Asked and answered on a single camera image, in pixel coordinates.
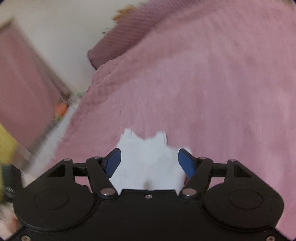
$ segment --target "yellow object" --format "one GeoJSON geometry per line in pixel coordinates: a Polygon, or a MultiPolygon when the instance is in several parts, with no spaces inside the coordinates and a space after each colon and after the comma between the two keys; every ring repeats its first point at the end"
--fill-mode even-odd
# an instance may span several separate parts
{"type": "Polygon", "coordinates": [[[17,150],[17,141],[0,124],[0,164],[9,165],[17,150]]]}
{"type": "Polygon", "coordinates": [[[112,20],[118,22],[119,19],[125,18],[134,9],[136,9],[134,5],[128,4],[124,8],[117,10],[116,15],[112,17],[112,20]]]}

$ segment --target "pink bedspread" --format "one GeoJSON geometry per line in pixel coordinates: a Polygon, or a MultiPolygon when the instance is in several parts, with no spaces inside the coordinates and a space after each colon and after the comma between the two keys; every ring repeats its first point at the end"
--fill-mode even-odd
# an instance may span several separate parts
{"type": "Polygon", "coordinates": [[[124,54],[137,44],[157,23],[167,16],[203,0],[150,0],[130,12],[112,31],[106,33],[87,56],[97,69],[124,54]]]}
{"type": "Polygon", "coordinates": [[[56,162],[106,155],[125,128],[216,162],[236,158],[284,198],[296,236],[296,13],[274,0],[207,0],[96,71],[56,162]]]}

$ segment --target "metal screw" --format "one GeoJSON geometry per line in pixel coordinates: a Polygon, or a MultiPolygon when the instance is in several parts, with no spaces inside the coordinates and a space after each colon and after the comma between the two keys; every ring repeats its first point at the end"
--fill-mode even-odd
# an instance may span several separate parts
{"type": "Polygon", "coordinates": [[[147,199],[151,199],[151,198],[153,198],[153,196],[150,195],[150,194],[147,194],[147,195],[145,195],[144,197],[147,198],[147,199]]]}
{"type": "Polygon", "coordinates": [[[31,241],[31,238],[28,236],[28,235],[23,235],[21,238],[20,238],[21,241],[31,241]]]}
{"type": "Polygon", "coordinates": [[[274,236],[268,236],[267,238],[266,238],[266,241],[276,241],[276,237],[274,237],[274,236]]]}
{"type": "Polygon", "coordinates": [[[111,196],[115,193],[116,191],[113,188],[104,188],[101,190],[101,194],[104,196],[111,196]]]}
{"type": "Polygon", "coordinates": [[[190,196],[194,196],[195,194],[197,194],[197,191],[193,188],[185,188],[182,190],[182,193],[185,196],[190,197],[190,196]]]}

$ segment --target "pink blanket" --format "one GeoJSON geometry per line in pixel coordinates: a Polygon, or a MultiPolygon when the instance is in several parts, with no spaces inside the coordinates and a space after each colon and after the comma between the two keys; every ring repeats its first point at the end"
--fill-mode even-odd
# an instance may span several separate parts
{"type": "Polygon", "coordinates": [[[108,32],[87,56],[97,69],[107,61],[125,53],[138,43],[157,23],[203,0],[150,0],[119,20],[112,31],[108,32]]]}
{"type": "Polygon", "coordinates": [[[296,236],[296,14],[276,0],[207,0],[96,71],[56,162],[106,155],[125,128],[216,162],[236,158],[285,201],[296,236]]]}

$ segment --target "orange object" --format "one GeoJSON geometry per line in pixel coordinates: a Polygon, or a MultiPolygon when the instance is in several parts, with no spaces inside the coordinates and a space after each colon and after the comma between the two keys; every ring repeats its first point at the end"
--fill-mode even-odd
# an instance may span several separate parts
{"type": "Polygon", "coordinates": [[[61,103],[59,104],[56,108],[55,108],[55,116],[58,118],[64,117],[64,115],[66,114],[68,106],[65,103],[61,103]]]}
{"type": "Polygon", "coordinates": [[[112,20],[118,22],[121,18],[125,18],[131,11],[136,9],[134,5],[128,4],[124,8],[117,10],[116,15],[112,17],[112,20]]]}

